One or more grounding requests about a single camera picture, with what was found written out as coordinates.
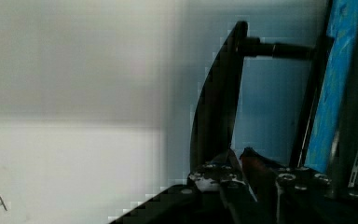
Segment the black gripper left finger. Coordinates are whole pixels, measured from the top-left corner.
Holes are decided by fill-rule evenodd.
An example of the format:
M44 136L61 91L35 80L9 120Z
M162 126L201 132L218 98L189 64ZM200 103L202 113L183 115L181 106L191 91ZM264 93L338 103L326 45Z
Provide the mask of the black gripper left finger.
M252 191L232 149L197 165L187 176L187 186L203 203L252 200Z

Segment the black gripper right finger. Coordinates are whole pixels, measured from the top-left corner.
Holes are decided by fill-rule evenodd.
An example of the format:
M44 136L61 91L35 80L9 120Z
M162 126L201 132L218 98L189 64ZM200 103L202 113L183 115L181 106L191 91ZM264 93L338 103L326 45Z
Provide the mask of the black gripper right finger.
M324 196L331 180L307 167L280 165L246 147L242 172L273 224L333 224L333 207Z

